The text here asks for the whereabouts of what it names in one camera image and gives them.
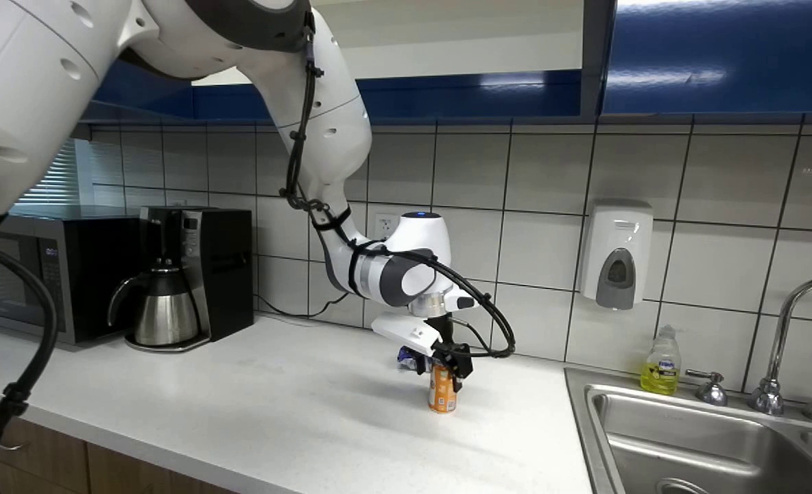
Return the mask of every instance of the white countertop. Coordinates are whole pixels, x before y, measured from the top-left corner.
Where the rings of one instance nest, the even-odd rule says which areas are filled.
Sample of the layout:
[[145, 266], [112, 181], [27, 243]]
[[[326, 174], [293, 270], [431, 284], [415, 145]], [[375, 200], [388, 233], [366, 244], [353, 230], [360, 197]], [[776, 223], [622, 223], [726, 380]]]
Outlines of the white countertop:
[[[0, 336], [0, 391], [31, 351]], [[434, 416], [392, 359], [371, 333], [259, 315], [190, 354], [60, 348], [24, 417], [234, 491], [591, 491], [560, 365], [475, 359]]]

